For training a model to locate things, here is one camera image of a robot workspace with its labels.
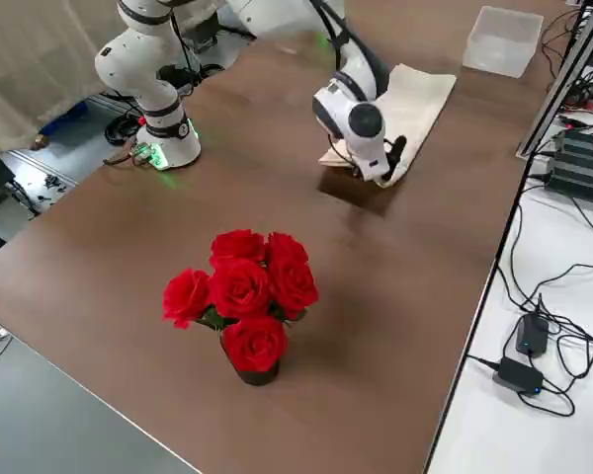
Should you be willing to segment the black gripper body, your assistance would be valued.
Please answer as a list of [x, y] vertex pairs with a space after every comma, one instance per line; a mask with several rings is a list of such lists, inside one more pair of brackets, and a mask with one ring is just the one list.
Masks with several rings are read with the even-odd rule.
[[399, 135], [393, 142], [388, 139], [383, 140], [384, 143], [384, 154], [388, 164], [388, 171], [381, 176], [382, 180], [390, 180], [396, 167], [401, 162], [401, 154], [407, 143], [407, 139], [404, 135]]

